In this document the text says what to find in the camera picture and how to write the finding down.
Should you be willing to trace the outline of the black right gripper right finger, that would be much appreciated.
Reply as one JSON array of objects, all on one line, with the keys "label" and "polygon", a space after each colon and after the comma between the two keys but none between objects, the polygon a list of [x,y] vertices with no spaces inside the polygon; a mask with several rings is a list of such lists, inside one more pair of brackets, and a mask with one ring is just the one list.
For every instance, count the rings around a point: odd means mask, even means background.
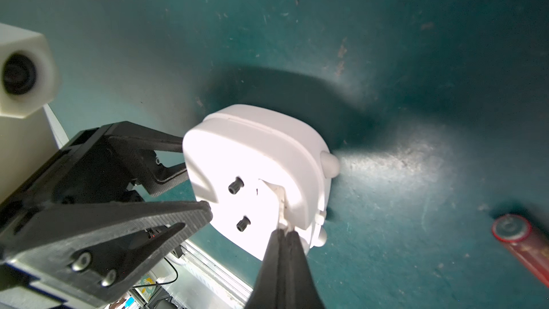
[{"label": "black right gripper right finger", "polygon": [[325,308],[315,287],[300,237],[285,236],[284,308]]}]

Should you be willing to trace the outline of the red battery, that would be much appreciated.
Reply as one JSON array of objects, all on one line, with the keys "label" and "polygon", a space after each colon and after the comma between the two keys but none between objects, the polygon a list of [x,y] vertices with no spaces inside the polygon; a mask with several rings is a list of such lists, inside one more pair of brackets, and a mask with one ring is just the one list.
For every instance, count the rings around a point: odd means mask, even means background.
[{"label": "red battery", "polygon": [[493,236],[509,250],[543,285],[548,287],[548,237],[520,215],[498,217]]}]

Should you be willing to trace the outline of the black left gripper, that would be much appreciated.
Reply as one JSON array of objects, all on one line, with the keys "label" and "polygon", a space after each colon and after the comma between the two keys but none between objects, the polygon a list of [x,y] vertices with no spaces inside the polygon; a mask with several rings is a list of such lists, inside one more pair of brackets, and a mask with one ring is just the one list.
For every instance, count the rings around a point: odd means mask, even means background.
[{"label": "black left gripper", "polygon": [[127,170],[152,197],[189,180],[186,164],[157,162],[157,151],[182,154],[182,143],[119,122],[47,160],[1,205],[1,307],[102,307],[208,225],[205,201],[123,203]]}]

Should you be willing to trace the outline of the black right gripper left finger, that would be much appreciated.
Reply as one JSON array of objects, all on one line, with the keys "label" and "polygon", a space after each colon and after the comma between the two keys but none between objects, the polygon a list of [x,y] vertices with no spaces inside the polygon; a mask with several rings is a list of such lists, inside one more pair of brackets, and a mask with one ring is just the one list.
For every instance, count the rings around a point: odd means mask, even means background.
[{"label": "black right gripper left finger", "polygon": [[285,286],[280,283],[283,280],[280,261],[284,236],[283,230],[272,232],[252,294],[246,303],[246,309],[283,308]]}]

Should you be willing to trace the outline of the white alarm clock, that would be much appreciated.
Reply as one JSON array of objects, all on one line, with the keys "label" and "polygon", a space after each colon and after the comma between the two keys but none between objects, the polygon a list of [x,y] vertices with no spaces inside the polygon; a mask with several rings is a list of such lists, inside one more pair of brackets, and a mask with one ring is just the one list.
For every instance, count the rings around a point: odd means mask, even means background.
[{"label": "white alarm clock", "polygon": [[340,162],[308,124],[235,104],[212,113],[182,142],[192,190],[212,209],[212,226],[258,259],[287,228],[305,250],[327,241],[331,183]]}]

